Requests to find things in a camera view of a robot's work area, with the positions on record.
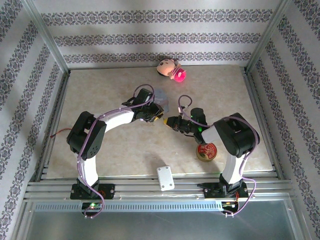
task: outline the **red wire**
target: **red wire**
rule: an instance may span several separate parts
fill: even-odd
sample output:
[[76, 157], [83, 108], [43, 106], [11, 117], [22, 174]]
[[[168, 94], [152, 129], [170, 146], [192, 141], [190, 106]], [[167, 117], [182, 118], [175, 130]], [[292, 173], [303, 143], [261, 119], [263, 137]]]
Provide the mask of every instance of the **red wire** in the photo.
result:
[[70, 127], [66, 127], [66, 128], [62, 128], [59, 131], [57, 131], [55, 134], [51, 135], [50, 138], [55, 137], [57, 134], [61, 133], [62, 131], [66, 131], [66, 130], [72, 130]]

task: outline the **wire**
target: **wire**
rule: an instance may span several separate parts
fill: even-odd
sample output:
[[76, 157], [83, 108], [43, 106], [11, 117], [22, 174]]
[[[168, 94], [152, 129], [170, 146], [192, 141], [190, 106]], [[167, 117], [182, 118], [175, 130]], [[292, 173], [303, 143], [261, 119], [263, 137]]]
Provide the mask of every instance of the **wire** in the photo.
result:
[[[118, 112], [125, 111], [125, 110], [130, 110], [130, 109], [132, 109], [132, 108], [142, 107], [142, 106], [147, 105], [148, 103], [150, 103], [150, 102], [155, 98], [155, 90], [154, 90], [154, 88], [153, 88], [150, 84], [141, 84], [140, 86], [138, 86], [138, 87], [134, 90], [133, 96], [135, 96], [137, 90], [138, 90], [139, 88], [143, 87], [143, 86], [148, 86], [148, 87], [151, 88], [151, 90], [152, 90], [152, 96], [151, 96], [146, 102], [143, 102], [143, 103], [140, 103], [140, 104], [137, 104], [137, 105], [134, 105], [134, 106], [127, 106], [127, 107], [123, 107], [123, 108], [118, 108], [118, 109], [114, 109], [114, 110], [111, 110], [111, 111], [107, 111], [107, 112], [105, 112], [104, 114], [101, 114], [100, 116], [98, 116], [98, 117], [94, 120], [94, 122], [92, 123], [92, 125], [91, 125], [91, 127], [90, 127], [90, 129], [89, 129], [89, 132], [88, 132], [88, 134], [87, 134], [87, 136], [86, 136], [86, 138], [85, 138], [85, 140], [84, 140], [84, 143], [83, 143], [83, 145], [82, 145], [82, 147], [81, 147], [81, 150], [80, 150], [80, 152], [79, 152], [79, 154], [78, 154], [78, 156], [77, 156], [77, 165], [76, 165], [76, 167], [77, 167], [77, 170], [78, 170], [78, 173], [79, 173], [79, 176], [80, 176], [82, 182], [83, 182], [84, 185], [86, 185], [91, 191], [93, 191], [95, 194], [97, 194], [97, 195], [101, 198], [101, 202], [102, 202], [102, 206], [101, 206], [100, 210], [99, 210], [95, 215], [90, 216], [91, 219], [95, 218], [96, 216], [98, 216], [98, 215], [103, 211], [103, 209], [104, 209], [104, 207], [105, 207], [105, 199], [104, 199], [104, 197], [103, 197], [98, 191], [96, 191], [93, 187], [91, 187], [91, 186], [87, 183], [87, 181], [84, 179], [84, 176], [83, 176], [84, 173], [83, 173], [83, 171], [82, 171], [82, 169], [81, 169], [81, 164], [82, 164], [82, 163], [81, 163], [81, 160], [82, 160], [81, 156], [82, 156], [82, 154], [83, 154], [84, 151], [85, 151], [85, 148], [86, 148], [86, 146], [87, 146], [89, 137], [90, 137], [90, 135], [92, 134], [92, 131], [93, 131], [95, 125], [97, 124], [97, 122], [98, 122], [100, 119], [105, 118], [105, 117], [107, 117], [107, 116], [109, 116], [109, 115], [111, 115], [111, 114], [114, 114], [114, 113], [118, 113]], [[88, 217], [88, 216], [86, 215], [86, 212], [87, 212], [87, 211], [84, 211], [84, 217], [85, 217], [85, 218]]]
[[52, 139], [53, 137], [55, 137], [57, 134], [61, 133], [62, 131], [66, 131], [66, 130], [72, 130], [70, 127], [66, 127], [66, 128], [62, 128], [59, 131], [57, 131], [55, 134], [52, 134], [50, 136], [50, 138]]
[[[181, 111], [182, 115], [184, 115], [188, 120], [190, 120], [191, 122], [201, 126], [201, 127], [205, 127], [205, 128], [210, 128], [211, 126], [209, 125], [204, 125], [204, 124], [201, 124], [195, 120], [193, 120], [191, 117], [189, 117], [185, 111], [183, 110], [182, 106], [181, 106], [181, 98], [183, 97], [187, 97], [190, 99], [190, 103], [188, 105], [188, 107], [190, 107], [190, 105], [192, 104], [192, 98], [188, 95], [181, 95], [179, 98], [178, 98], [178, 106], [179, 106], [179, 111]], [[254, 129], [253, 126], [250, 125], [250, 123], [248, 123], [246, 120], [243, 120], [239, 117], [236, 117], [236, 116], [226, 116], [226, 117], [223, 117], [222, 120], [230, 120], [230, 119], [234, 119], [234, 120], [237, 120], [237, 121], [240, 121], [242, 123], [244, 123], [245, 125], [247, 125], [251, 131], [253, 132], [253, 135], [254, 135], [254, 145], [252, 147], [252, 150], [247, 153], [244, 158], [243, 158], [243, 161], [240, 165], [240, 169], [239, 169], [239, 175], [242, 177], [242, 179], [246, 180], [246, 181], [251, 181], [253, 182], [253, 189], [252, 189], [252, 192], [251, 194], [249, 195], [249, 197], [247, 198], [247, 200], [244, 202], [244, 204], [242, 205], [242, 207], [240, 209], [238, 209], [236, 212], [231, 212], [231, 211], [228, 211], [228, 210], [224, 210], [224, 212], [227, 212], [227, 213], [230, 213], [229, 215], [226, 213], [226, 216], [234, 216], [234, 215], [237, 215], [238, 213], [240, 213], [244, 208], [245, 206], [248, 204], [249, 200], [251, 199], [251, 197], [254, 195], [255, 191], [256, 191], [256, 188], [257, 188], [257, 182], [254, 180], [254, 179], [251, 179], [251, 178], [246, 178], [243, 176], [243, 171], [244, 171], [244, 168], [245, 168], [245, 165], [246, 165], [246, 162], [249, 158], [249, 156], [252, 154], [252, 152], [256, 149], [256, 146], [258, 145], [258, 135], [257, 135], [257, 132], [256, 130]]]

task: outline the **white wall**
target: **white wall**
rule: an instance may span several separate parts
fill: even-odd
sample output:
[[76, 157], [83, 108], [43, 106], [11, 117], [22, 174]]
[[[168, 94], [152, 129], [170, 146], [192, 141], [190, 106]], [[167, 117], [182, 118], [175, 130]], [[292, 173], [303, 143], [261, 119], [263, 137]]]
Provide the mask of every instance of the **white wall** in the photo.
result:
[[245, 66], [279, 0], [36, 0], [68, 66]]
[[251, 74], [312, 239], [320, 239], [319, 19], [319, 1], [292, 1]]
[[10, 239], [62, 72], [19, 0], [0, 0], [0, 239]]

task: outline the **striped wallpaper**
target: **striped wallpaper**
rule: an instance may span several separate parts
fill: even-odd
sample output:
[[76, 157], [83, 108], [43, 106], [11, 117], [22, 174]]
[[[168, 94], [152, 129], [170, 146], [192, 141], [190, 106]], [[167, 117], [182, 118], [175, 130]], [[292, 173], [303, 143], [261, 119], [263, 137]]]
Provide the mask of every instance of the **striped wallpaper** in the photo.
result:
[[294, 0], [251, 73], [282, 170], [320, 239], [320, 2]]
[[245, 66], [279, 0], [36, 0], [71, 69]]
[[0, 240], [43, 151], [62, 71], [20, 0], [0, 0]]

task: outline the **wallpaper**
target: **wallpaper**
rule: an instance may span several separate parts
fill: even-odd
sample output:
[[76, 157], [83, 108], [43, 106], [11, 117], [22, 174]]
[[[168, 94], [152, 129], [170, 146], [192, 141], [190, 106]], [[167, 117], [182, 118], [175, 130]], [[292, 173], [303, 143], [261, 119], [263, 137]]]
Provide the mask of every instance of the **wallpaper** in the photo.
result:
[[21, 2], [0, 0], [0, 8], [0, 240], [8, 240], [43, 151], [62, 72]]
[[71, 69], [245, 66], [279, 0], [92, 0], [35, 4]]
[[319, 69], [319, 2], [292, 1], [251, 78], [312, 239], [320, 239]]

